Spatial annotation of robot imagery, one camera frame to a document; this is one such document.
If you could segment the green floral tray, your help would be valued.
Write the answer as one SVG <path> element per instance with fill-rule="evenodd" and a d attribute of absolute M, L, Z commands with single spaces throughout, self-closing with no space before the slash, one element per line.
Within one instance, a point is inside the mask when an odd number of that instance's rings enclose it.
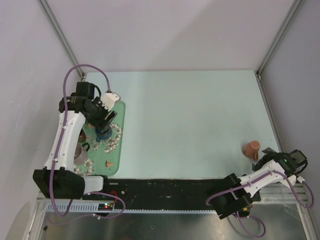
<path fill-rule="evenodd" d="M 89 144 L 89 149 L 85 160 L 76 160 L 74 162 L 73 168 L 76 174 L 80 176 L 112 176 L 118 171 L 126 105 L 123 101 L 117 102 L 113 110 L 117 112 L 117 116 L 110 124 L 112 130 L 110 138 L 98 142 L 96 141 L 97 135 L 94 127 L 88 122 L 83 125 L 82 129 L 86 134 L 86 143 Z"/>

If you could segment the aluminium frame post left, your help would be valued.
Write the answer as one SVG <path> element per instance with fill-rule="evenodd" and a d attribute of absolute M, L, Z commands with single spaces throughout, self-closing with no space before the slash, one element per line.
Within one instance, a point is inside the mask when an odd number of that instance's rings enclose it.
<path fill-rule="evenodd" d="M 42 12 L 44 13 L 44 16 L 46 17 L 48 23 L 50 24 L 55 36 L 57 37 L 58 41 L 60 42 L 60 45 L 62 46 L 66 56 L 70 60 L 71 64 L 73 66 L 79 65 L 79 62 L 67 40 L 65 37 L 65 34 L 63 33 L 63 30 L 53 12 L 51 9 L 49 3 L 47 0 L 37 0 Z"/>

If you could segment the beige pink mug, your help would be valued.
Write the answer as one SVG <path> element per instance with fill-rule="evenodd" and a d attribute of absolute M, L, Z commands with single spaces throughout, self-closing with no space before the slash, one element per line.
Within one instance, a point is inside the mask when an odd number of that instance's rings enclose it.
<path fill-rule="evenodd" d="M 253 140 L 248 142 L 242 147 L 242 153 L 249 159 L 253 161 L 257 161 L 259 158 L 259 150 L 261 148 L 260 142 L 257 140 Z"/>

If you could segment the brown striped mug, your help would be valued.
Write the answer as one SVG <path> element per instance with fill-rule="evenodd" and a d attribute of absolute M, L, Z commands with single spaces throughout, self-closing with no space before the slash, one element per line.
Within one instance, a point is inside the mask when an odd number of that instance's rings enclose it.
<path fill-rule="evenodd" d="M 83 130 L 80 131 L 79 137 L 78 137 L 78 142 L 79 143 L 84 143 L 87 140 L 87 136 Z"/>

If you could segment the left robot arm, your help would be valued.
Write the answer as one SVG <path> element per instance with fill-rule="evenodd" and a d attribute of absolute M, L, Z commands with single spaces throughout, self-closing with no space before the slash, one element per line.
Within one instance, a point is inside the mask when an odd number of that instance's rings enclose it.
<path fill-rule="evenodd" d="M 54 143 L 42 169 L 33 172 L 33 180 L 47 199 L 79 200 L 85 194 L 94 193 L 99 199 L 107 199 L 111 187 L 101 175 L 81 176 L 74 172 L 75 152 L 85 123 L 104 133 L 117 113 L 113 110 L 120 96 L 110 90 L 95 96 L 96 86 L 90 82 L 78 82 L 70 96 L 59 102 L 59 122 Z"/>

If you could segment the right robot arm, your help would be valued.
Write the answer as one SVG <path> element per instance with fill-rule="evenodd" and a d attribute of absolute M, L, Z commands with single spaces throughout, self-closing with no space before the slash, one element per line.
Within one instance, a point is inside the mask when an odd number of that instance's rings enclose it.
<path fill-rule="evenodd" d="M 248 207 L 264 187 L 280 183 L 291 190 L 303 182 L 300 173 L 308 166 L 307 157 L 295 149 L 290 153 L 276 152 L 268 147 L 263 157 L 252 165 L 253 172 L 237 177 L 234 173 L 219 179 L 208 192 L 205 204 L 224 219 Z"/>

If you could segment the blue glazed mug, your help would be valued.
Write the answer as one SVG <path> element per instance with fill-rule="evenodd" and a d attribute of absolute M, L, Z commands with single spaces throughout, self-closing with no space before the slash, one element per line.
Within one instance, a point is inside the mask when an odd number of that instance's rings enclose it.
<path fill-rule="evenodd" d="M 105 128 L 104 130 L 98 130 L 97 128 L 95 129 L 95 134 L 96 134 L 96 142 L 100 143 L 101 141 L 108 140 L 112 134 L 113 130 L 109 126 L 108 128 Z"/>

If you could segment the aluminium frame post right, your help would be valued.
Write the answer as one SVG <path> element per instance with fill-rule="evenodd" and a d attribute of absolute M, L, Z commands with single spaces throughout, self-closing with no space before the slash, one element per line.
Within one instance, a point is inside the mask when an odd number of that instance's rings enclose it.
<path fill-rule="evenodd" d="M 285 15 L 284 20 L 282 21 L 279 29 L 277 30 L 275 37 L 273 38 L 271 45 L 269 46 L 266 54 L 264 55 L 259 67 L 255 72 L 255 76 L 260 81 L 262 78 L 262 73 L 264 72 L 265 68 L 267 67 L 268 63 L 272 59 L 273 55 L 275 54 L 276 50 L 280 46 L 283 38 L 287 34 L 289 28 L 291 27 L 293 21 L 297 17 L 299 11 L 301 10 L 302 6 L 304 5 L 305 0 L 294 0 Z"/>

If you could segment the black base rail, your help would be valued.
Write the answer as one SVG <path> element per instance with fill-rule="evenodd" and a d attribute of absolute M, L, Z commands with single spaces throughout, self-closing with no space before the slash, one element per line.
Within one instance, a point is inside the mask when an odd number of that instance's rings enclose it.
<path fill-rule="evenodd" d="M 100 193 L 121 198 L 129 209 L 211 210 L 205 201 L 220 179 L 108 179 Z"/>

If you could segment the aluminium frame post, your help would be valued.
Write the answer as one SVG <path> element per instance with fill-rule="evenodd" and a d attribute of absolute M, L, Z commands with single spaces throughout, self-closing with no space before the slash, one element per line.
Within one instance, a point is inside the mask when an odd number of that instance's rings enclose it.
<path fill-rule="evenodd" d="M 269 46 L 266 54 L 264 55 L 259 67 L 255 72 L 255 76 L 260 81 L 262 78 L 262 73 L 264 72 L 265 68 L 267 67 L 268 63 L 272 59 L 273 55 L 275 54 L 276 50 L 280 46 L 283 38 L 287 34 L 289 28 L 291 27 L 293 21 L 297 17 L 299 11 L 301 10 L 302 6 L 304 5 L 305 0 L 294 0 L 285 15 L 284 20 L 282 21 L 279 29 L 277 30 L 275 37 L 273 38 L 271 45 Z"/>
<path fill-rule="evenodd" d="M 79 65 L 79 62 L 67 40 L 65 37 L 65 34 L 63 33 L 63 30 L 53 12 L 51 9 L 49 3 L 47 0 L 37 0 L 42 12 L 44 13 L 44 16 L 46 17 L 48 23 L 50 24 L 55 36 L 57 37 L 58 41 L 60 42 L 60 45 L 62 46 L 66 56 L 70 60 L 71 64 L 73 66 Z"/>

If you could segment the purple ribbed mug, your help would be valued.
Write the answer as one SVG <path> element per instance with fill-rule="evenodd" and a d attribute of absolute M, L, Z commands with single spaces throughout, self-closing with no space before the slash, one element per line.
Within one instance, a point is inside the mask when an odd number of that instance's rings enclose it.
<path fill-rule="evenodd" d="M 85 142 L 83 144 L 77 144 L 74 153 L 74 164 L 81 165 L 84 164 L 88 157 L 88 151 L 90 149 L 90 144 Z"/>

